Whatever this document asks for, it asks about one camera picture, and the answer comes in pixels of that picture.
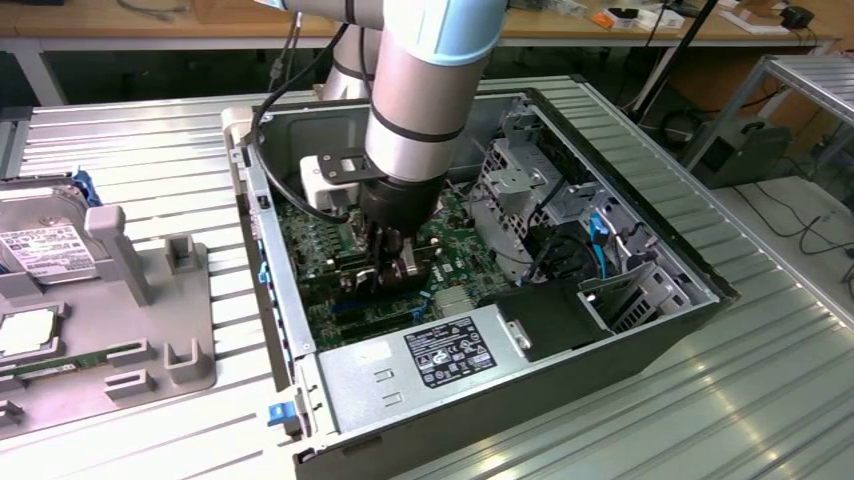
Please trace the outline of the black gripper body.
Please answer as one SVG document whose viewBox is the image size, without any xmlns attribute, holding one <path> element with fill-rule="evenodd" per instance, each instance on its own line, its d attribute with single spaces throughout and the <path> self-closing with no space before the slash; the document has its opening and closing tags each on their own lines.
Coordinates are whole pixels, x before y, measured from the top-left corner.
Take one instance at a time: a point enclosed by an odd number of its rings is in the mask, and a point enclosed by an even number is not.
<svg viewBox="0 0 854 480">
<path fill-rule="evenodd" d="M 441 177 L 423 182 L 387 177 L 364 182 L 359 205 L 367 224 L 415 237 L 437 205 L 443 181 Z"/>
</svg>

